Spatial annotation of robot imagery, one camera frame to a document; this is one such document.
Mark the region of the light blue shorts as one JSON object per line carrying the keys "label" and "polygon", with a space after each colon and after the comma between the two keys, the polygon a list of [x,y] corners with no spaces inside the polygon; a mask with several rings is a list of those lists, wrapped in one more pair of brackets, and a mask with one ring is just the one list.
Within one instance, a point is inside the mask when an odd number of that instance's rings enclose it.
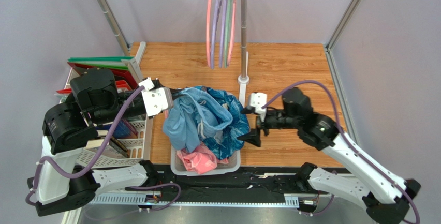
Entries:
{"label": "light blue shorts", "polygon": [[163,133],[175,150],[193,152],[201,141],[215,137],[233,120],[231,113],[201,86],[183,89],[173,104]]}

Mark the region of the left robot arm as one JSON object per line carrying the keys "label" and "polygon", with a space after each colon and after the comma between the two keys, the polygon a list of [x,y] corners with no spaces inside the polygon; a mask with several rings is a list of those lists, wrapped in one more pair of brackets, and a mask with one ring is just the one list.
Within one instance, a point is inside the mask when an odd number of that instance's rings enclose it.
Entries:
{"label": "left robot arm", "polygon": [[113,190],[161,188],[148,160],[133,166],[95,169],[118,123],[139,115],[153,118],[173,107],[178,89],[146,78],[131,92],[120,93],[111,70],[91,68],[71,79],[71,94],[48,110],[42,126],[42,155],[27,180],[26,203],[38,216],[72,211]]}

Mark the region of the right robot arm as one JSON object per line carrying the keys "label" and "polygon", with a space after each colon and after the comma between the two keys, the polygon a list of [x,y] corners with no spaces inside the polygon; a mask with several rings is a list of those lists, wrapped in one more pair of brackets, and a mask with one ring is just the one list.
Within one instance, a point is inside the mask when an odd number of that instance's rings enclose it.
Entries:
{"label": "right robot arm", "polygon": [[282,103],[282,109],[274,109],[267,106],[266,94],[252,93],[243,113],[256,114],[256,125],[239,139],[259,147],[261,135],[267,136],[271,129],[297,130],[304,143],[332,157],[355,177],[350,180],[306,162],[296,173],[300,184],[358,205],[376,223],[404,222],[421,187],[416,180],[403,179],[380,165],[337,122],[315,112],[299,88],[285,91]]}

